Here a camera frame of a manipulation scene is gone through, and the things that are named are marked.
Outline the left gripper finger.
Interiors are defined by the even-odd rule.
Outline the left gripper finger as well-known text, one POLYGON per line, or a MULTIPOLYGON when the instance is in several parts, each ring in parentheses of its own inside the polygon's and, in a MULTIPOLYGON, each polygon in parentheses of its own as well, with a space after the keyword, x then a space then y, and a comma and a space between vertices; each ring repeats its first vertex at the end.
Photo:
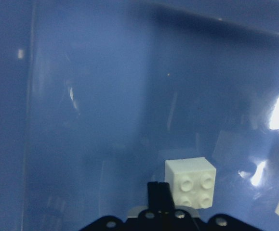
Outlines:
POLYGON ((196 209, 187 205, 175 205, 170 190, 169 183, 159 182, 159 202, 158 211, 164 215, 175 214, 175 211, 180 209, 186 211, 192 218, 199 218, 199 213, 196 209))
POLYGON ((151 181, 147 183, 147 205, 133 207, 128 211, 127 218, 138 218, 141 212, 156 215, 159 208, 159 183, 151 181))

